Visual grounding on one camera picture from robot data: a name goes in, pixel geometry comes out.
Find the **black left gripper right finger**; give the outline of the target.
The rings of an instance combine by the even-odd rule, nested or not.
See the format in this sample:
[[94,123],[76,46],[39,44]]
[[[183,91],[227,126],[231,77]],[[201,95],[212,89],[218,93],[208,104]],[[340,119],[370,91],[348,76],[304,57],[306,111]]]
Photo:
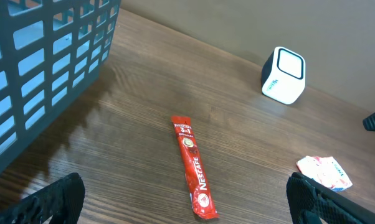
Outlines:
[[301,173],[294,172],[286,188],[294,224],[375,223],[375,213]]

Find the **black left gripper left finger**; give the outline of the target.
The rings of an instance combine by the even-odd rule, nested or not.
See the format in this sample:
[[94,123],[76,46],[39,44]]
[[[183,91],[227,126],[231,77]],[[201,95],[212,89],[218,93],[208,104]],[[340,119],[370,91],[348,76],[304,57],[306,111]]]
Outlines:
[[85,199],[81,176],[74,172],[0,212],[0,223],[77,223]]

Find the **red Nescafe coffee stick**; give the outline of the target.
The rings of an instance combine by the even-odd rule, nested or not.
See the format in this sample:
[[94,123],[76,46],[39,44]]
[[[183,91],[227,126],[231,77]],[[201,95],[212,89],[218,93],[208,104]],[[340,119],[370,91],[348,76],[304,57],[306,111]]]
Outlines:
[[191,119],[187,116],[172,116],[171,121],[184,164],[192,210],[204,220],[219,218],[191,127]]

